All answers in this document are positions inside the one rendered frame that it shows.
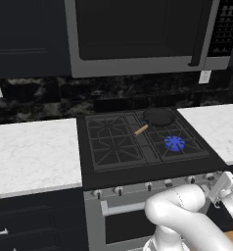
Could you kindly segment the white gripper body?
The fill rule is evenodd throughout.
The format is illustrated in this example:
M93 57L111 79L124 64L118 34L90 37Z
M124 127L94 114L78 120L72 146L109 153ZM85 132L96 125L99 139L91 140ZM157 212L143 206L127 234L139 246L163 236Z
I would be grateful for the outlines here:
M231 192L233 192L233 174L231 172L223 172L210 190L209 199L212 204L215 204Z

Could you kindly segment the blue burner flame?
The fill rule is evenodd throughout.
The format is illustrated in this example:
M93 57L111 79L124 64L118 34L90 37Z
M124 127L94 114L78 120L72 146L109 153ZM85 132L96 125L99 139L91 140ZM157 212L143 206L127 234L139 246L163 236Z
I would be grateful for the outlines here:
M184 149L185 141L179 136L167 136L163 141L164 147L172 152L179 152Z

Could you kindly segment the black gas stove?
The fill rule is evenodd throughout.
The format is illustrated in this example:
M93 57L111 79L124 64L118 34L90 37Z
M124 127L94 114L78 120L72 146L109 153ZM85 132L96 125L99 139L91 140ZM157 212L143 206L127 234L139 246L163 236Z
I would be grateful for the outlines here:
M77 118L77 135L85 188L128 185L171 179L172 184L187 182L214 186L227 169L225 162L179 113L169 110L175 121L167 126L150 126L138 136L134 132L146 124L142 110L95 114ZM169 151L167 136L185 141L183 150ZM214 180L205 174L213 173Z

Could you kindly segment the dark base cupboard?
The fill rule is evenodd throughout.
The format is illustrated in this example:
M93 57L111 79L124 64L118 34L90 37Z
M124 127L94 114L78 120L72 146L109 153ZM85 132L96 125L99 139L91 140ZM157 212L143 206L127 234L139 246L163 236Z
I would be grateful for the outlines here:
M229 167L229 171L233 174L233 166ZM207 212L207 216L224 232L233 230L233 219L224 206L216 209L212 204Z

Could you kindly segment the steel oven door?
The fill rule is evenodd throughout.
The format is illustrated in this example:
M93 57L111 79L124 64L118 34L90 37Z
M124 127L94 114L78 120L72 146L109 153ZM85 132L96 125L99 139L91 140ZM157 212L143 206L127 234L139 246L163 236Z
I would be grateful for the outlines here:
M175 183L166 187L164 181L149 181L153 184L152 191L145 187L146 182L128 185L96 186L84 189L85 215L89 251L141 251L148 239L155 233L156 226L145 215L144 209L136 212L104 217L101 201L107 201L109 207L123 206L146 200L160 192L182 186L197 188L199 183ZM118 196L114 188L121 186L123 193ZM101 199L94 196L97 189L102 191Z

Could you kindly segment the dark drawer front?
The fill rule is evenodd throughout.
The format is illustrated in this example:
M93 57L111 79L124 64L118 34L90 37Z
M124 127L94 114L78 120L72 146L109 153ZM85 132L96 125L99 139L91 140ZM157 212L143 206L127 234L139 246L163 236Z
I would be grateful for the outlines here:
M82 188L70 188L0 199L0 217L44 209L73 208L78 221L85 221Z
M78 221L72 211L42 215L2 217L0 251L87 251L86 221Z

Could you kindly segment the dark wall cupboard door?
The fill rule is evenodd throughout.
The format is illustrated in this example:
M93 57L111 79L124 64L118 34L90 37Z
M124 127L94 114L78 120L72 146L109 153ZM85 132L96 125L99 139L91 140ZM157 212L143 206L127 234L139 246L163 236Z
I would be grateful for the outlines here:
M0 78L69 74L65 0L0 0Z

